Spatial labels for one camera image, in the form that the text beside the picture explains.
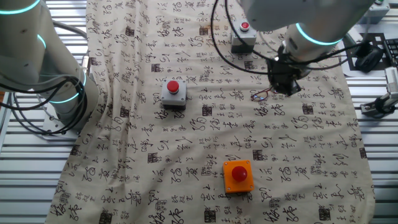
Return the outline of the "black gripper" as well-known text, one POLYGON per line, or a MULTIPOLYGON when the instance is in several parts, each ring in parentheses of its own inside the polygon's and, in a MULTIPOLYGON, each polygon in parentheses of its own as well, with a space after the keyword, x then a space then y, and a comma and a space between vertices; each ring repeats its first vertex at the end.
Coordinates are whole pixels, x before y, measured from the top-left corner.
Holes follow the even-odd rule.
POLYGON ((307 70, 299 68, 298 65, 287 65, 293 63, 289 55, 281 54, 273 60, 267 61, 269 88, 274 89, 279 94, 292 96, 301 91, 301 87, 296 81, 307 76, 307 70))

